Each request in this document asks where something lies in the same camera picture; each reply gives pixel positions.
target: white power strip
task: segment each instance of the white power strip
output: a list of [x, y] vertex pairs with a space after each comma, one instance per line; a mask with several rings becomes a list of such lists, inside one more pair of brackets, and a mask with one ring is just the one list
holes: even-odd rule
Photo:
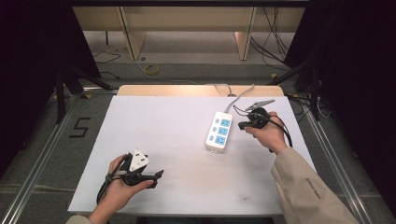
[[206, 138], [206, 148], [210, 151], [223, 152], [231, 129], [233, 116], [223, 112], [216, 112]]

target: desk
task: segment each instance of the desk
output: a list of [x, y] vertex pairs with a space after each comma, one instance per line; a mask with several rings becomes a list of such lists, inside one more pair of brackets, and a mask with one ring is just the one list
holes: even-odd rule
[[[235, 94], [249, 86], [231, 86]], [[245, 121], [233, 109], [233, 123], [223, 153], [205, 148], [210, 122], [234, 98], [222, 86], [124, 86], [114, 96], [92, 154], [70, 204], [73, 213], [90, 213], [111, 160], [139, 148], [150, 164], [144, 174], [164, 169], [156, 189], [135, 195], [120, 213], [135, 216], [273, 217], [281, 214], [270, 174], [275, 154], [240, 131]], [[304, 139], [279, 87], [256, 87], [235, 105], [246, 108], [261, 100], [276, 101], [294, 147], [314, 167]]]

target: beige jacket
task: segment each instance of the beige jacket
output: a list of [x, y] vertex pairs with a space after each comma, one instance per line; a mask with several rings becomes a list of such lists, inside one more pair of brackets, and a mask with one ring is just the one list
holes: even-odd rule
[[[293, 148], [283, 149], [271, 170], [288, 224], [348, 224], [359, 222]], [[66, 224], [91, 224], [82, 216]]]

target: gray carpet floor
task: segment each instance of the gray carpet floor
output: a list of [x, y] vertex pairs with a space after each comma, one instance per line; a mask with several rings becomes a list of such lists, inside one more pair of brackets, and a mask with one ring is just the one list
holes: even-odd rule
[[[270, 74], [275, 71], [269, 66], [260, 64], [165, 63], [160, 64], [160, 73], [155, 76], [156, 78], [150, 78], [142, 73], [136, 63], [99, 63], [98, 67], [101, 72], [111, 72], [120, 77], [120, 79], [116, 79], [110, 74], [103, 73], [102, 80], [114, 87], [125, 84], [192, 85], [189, 82], [175, 80], [188, 80], [199, 84], [227, 83], [230, 85], [250, 85], [254, 83], [256, 85], [265, 85], [271, 80]], [[293, 93], [294, 82], [295, 77], [282, 83], [283, 91], [285, 93]], [[86, 80], [81, 80], [81, 83], [84, 87], [94, 86]], [[38, 186], [25, 205], [18, 223], [65, 223], [72, 216], [72, 214], [67, 212], [67, 207], [90, 156], [111, 98], [112, 94], [105, 91], [94, 93], [88, 98], [78, 98], [62, 131], [59, 142], [37, 182]], [[300, 114], [302, 108], [299, 104], [292, 101], [290, 101], [290, 104], [296, 114], [296, 119], [299, 120], [300, 129], [317, 167], [318, 174], [331, 190], [349, 206], [323, 150], [320, 149], [320, 143], [308, 122], [307, 116], [304, 113]], [[20, 185], [24, 183], [41, 150], [50, 138], [51, 132], [55, 128], [56, 115], [56, 100], [51, 98], [48, 106], [43, 108], [42, 116], [32, 131], [30, 138], [26, 141], [26, 148], [19, 152], [17, 158], [15, 158], [0, 180], [0, 216], [6, 213], [7, 208], [18, 193]], [[80, 123], [80, 125], [88, 127], [88, 131], [84, 137], [70, 138], [71, 135], [82, 134], [81, 130], [74, 130], [78, 118], [90, 118]], [[396, 223], [370, 178], [364, 172], [359, 160], [352, 156], [353, 150], [347, 139], [345, 139], [343, 130], [336, 118], [329, 117], [325, 119], [321, 117], [320, 124], [324, 127], [374, 222]], [[52, 187], [53, 189], [43, 189], [43, 186]], [[283, 217], [275, 217], [274, 220], [276, 224], [285, 223]], [[135, 223], [135, 221], [136, 217], [127, 216], [115, 216], [112, 219], [112, 223]]]

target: floor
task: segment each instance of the floor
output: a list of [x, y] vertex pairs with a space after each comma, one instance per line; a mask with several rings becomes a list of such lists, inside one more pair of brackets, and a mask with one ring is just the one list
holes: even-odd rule
[[[281, 76], [288, 68], [276, 60], [263, 58], [253, 47], [246, 61], [239, 60], [233, 33], [148, 33], [142, 53], [131, 61], [123, 34], [85, 32], [103, 80], [113, 86], [123, 84], [173, 84], [176, 80], [208, 83], [265, 85], [272, 75]], [[262, 45], [268, 34], [253, 34]], [[288, 46], [293, 34], [281, 34]], [[281, 58], [276, 40], [271, 38], [266, 48]], [[159, 77], [144, 76], [146, 64], [160, 66]], [[295, 78], [280, 86], [285, 93], [294, 93]], [[106, 116], [112, 92], [97, 90], [81, 80], [86, 90], [84, 98], [70, 95], [69, 112], [61, 124], [55, 124], [56, 98], [49, 99], [40, 121], [26, 140], [26, 148], [12, 162], [0, 180], [0, 212], [16, 204], [15, 223], [65, 223], [72, 216], [67, 212], [95, 138]], [[290, 101], [299, 121], [305, 143], [317, 167], [318, 174], [332, 191], [350, 208], [361, 223], [396, 223], [359, 159], [343, 136], [342, 128], [324, 109], [317, 122], [307, 107]], [[89, 127], [83, 138], [74, 129], [76, 122]], [[285, 223], [274, 217], [276, 224]], [[135, 223], [135, 217], [115, 216], [112, 223]]]

